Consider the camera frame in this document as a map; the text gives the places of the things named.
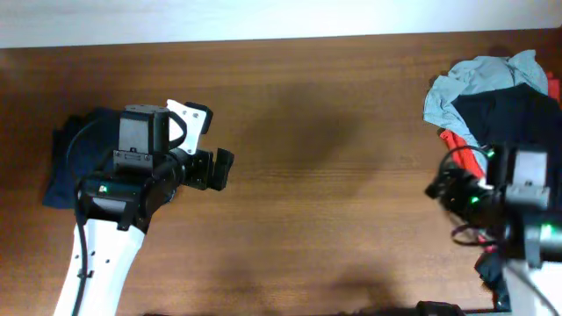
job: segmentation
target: wooden table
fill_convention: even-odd
[[[201,146],[236,160],[156,213],[119,314],[490,307],[423,195],[445,152],[423,100],[455,61],[528,48],[562,75],[561,31],[0,50],[0,313],[50,314],[68,268],[72,211],[40,205],[51,131],[167,98],[211,107]]]

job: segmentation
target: black cloth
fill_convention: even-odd
[[[480,145],[540,146],[548,151],[547,185],[555,206],[562,179],[562,111],[556,100],[527,84],[460,96],[452,102]]]
[[[43,205],[58,209],[74,208],[74,179],[66,163],[70,141],[90,122],[100,119],[76,140],[69,156],[69,165],[77,176],[86,176],[103,160],[107,150],[117,149],[119,144],[120,111],[97,108],[85,117],[70,117],[61,130],[53,131],[51,178],[43,197]],[[112,158],[104,170],[112,170]]]

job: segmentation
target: green led light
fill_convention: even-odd
[[[549,239],[554,233],[554,227],[550,224],[545,224],[541,226],[541,239]]]

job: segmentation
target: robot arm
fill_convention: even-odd
[[[74,246],[54,315],[115,314],[152,214],[179,185],[225,188],[234,155],[219,149],[213,164],[213,153],[197,150],[212,117],[203,105],[172,100],[126,107],[112,173],[93,172],[76,186]]]
[[[547,186],[547,152],[530,146],[469,148],[483,152],[489,160],[486,185],[455,163],[446,163],[446,156],[426,194],[494,237],[512,310],[505,315],[558,316],[562,310],[562,291],[558,290],[562,212],[552,207],[558,186],[555,182]],[[452,310],[446,305],[439,308]]]

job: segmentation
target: white bracket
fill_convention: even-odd
[[[193,109],[185,106],[177,101],[168,100],[168,110],[177,114],[187,125],[187,135],[185,135],[184,142],[178,146],[187,154],[195,154],[197,151],[197,143],[199,142],[199,135],[203,130],[203,124],[207,113],[205,111]],[[182,128],[173,120],[169,120],[169,140],[180,138],[183,134]]]

